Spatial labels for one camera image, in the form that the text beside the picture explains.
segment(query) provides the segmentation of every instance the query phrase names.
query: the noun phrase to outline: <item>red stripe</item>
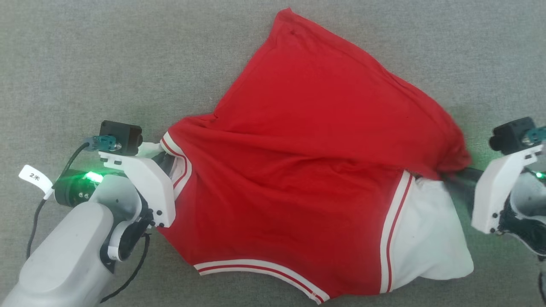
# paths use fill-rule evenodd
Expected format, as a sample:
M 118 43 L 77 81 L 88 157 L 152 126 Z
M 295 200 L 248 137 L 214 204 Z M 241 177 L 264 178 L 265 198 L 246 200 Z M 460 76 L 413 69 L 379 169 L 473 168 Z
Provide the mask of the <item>red stripe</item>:
M 188 159 L 186 158 L 186 156 L 181 155 L 181 154 L 175 152 L 174 150 L 172 150 L 172 148 L 169 147 L 169 145 L 168 145 L 167 142 L 165 141 L 165 137 L 163 137 L 163 138 L 161 139 L 161 142 L 163 143 L 163 145 L 165 145 L 165 147 L 166 147 L 172 154 L 184 158 L 184 173 L 183 173 L 182 176 L 180 176 L 180 178 L 178 178 L 178 179 L 176 180 L 176 182 L 173 184 L 173 186 L 176 188 L 176 185 L 180 182 L 180 180 L 182 180 L 182 178 L 184 178 L 184 177 L 186 176 L 186 173 L 188 173 Z
M 277 271 L 275 269 L 270 269 L 270 268 L 265 268 L 265 267 L 259 267 L 257 265 L 247 265 L 247 264 L 227 264 L 227 265 L 215 265 L 213 267 L 208 267 L 208 268 L 203 268 L 203 269 L 200 269 L 198 270 L 198 272 L 204 272 L 204 271 L 208 271 L 208 270 L 213 270 L 213 269 L 223 269 L 223 268 L 249 268 L 249 269 L 258 269 L 258 270 L 264 270 L 264 271 L 270 271 L 270 272 L 273 272 L 273 273 L 276 273 L 276 274 L 279 274 L 279 275 L 282 275 L 292 281 L 294 281 L 295 283 L 297 283 L 298 285 L 300 285 L 302 288 L 304 288 L 306 291 L 308 291 L 310 294 L 316 296 L 320 301 L 321 303 L 324 303 L 324 300 L 322 299 L 322 297 L 320 297 L 319 295 L 317 295 L 316 293 L 313 292 L 313 290 L 309 289 L 307 286 L 305 286 L 304 284 L 302 284 L 299 280 L 293 278 L 292 276 L 286 274 L 286 273 L 283 273 L 281 271 Z
M 387 240 L 387 266 L 389 268 L 389 286 L 387 287 L 387 292 L 390 292 L 390 288 L 392 286 L 392 281 L 393 281 L 393 272 L 392 272 L 391 266 L 390 266 L 390 241 L 393 238 L 394 227 L 396 226 L 396 220 L 398 220 L 398 216 L 400 215 L 400 211 L 402 210 L 402 206 L 404 204 L 404 201 L 406 200 L 406 196 L 408 195 L 408 191 L 410 190 L 412 178 L 413 178 L 413 176 L 410 175 L 409 180 L 408 180 L 408 184 L 406 186 L 406 191 L 404 192 L 404 196 L 402 197 L 402 201 L 400 202 L 400 205 L 398 206 L 398 211 L 396 211 L 396 215 L 394 216 L 393 225 L 390 228 L 389 240 Z

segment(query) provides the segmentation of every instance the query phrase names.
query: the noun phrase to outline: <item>red and white shirt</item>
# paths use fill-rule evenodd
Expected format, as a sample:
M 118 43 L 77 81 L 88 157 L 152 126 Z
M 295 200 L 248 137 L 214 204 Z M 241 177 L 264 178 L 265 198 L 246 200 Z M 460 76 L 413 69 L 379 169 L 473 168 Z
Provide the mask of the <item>red and white shirt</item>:
M 176 219 L 159 231 L 201 275 L 269 274 L 322 303 L 472 271 L 434 181 L 470 162 L 457 125 L 290 9 L 215 111 L 174 124 L 161 145 L 177 156 Z

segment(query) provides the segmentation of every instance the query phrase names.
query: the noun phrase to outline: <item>white label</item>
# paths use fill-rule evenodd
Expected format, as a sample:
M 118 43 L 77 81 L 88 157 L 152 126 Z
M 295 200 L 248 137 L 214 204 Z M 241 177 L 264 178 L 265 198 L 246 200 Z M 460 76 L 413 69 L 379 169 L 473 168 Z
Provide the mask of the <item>white label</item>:
M 108 257 L 110 257 L 110 259 L 119 261 L 120 260 L 120 258 L 118 257 L 119 254 L 120 252 L 117 247 L 108 246 Z
M 53 186 L 51 180 L 49 180 L 46 175 L 42 174 L 42 172 L 33 168 L 30 165 L 25 165 L 25 167 L 23 167 L 23 169 L 19 173 L 19 178 L 41 188 L 41 190 L 44 191 L 46 195 L 48 193 L 51 193 L 50 190 Z

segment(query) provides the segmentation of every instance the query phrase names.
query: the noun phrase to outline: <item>gray floor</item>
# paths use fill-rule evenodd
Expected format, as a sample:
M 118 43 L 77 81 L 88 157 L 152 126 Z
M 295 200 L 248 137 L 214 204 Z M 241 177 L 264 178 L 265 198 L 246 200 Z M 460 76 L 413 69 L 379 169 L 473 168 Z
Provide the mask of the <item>gray floor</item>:
M 496 125 L 546 123 L 546 2 L 95 0 L 0 2 L 0 299 L 17 280 L 36 188 L 28 163 L 55 178 L 103 119 L 141 125 L 158 141 L 178 119 L 213 109 L 285 7 L 354 42 L 442 104 L 463 128 L 477 166 L 495 157 Z M 83 154 L 77 168 L 99 165 Z M 67 213 L 53 202 L 37 241 Z M 475 272 L 417 280 L 391 294 L 326 306 L 539 306 L 535 258 L 515 240 L 481 235 L 459 210 Z M 131 286 L 104 306 L 313 306 L 269 276 L 199 277 L 155 231 Z M 116 287 L 136 265 L 122 264 Z

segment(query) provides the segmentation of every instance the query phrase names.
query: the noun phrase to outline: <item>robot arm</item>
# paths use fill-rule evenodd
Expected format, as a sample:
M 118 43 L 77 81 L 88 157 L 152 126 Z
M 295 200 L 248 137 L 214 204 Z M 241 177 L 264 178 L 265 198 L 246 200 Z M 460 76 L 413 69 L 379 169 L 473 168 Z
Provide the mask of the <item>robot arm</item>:
M 523 118 L 493 130 L 491 148 L 505 156 L 484 172 L 465 169 L 444 178 L 452 194 L 466 202 L 472 226 L 486 234 L 510 234 L 538 256 L 538 287 L 546 304 L 546 186 L 545 175 L 526 167 L 537 162 L 545 148 L 546 127 Z
M 100 135 L 106 137 L 87 140 L 99 145 L 113 141 L 115 146 L 104 148 L 114 152 L 99 155 L 106 167 L 122 173 L 95 174 L 99 178 L 89 180 L 89 174 L 71 170 L 58 180 L 55 198 L 73 210 L 30 255 L 2 307 L 96 306 L 107 294 L 115 263 L 130 256 L 146 229 L 172 224 L 174 192 L 165 172 L 169 163 L 164 169 L 158 164 L 169 157 L 134 156 L 140 133 L 138 126 L 104 121 Z

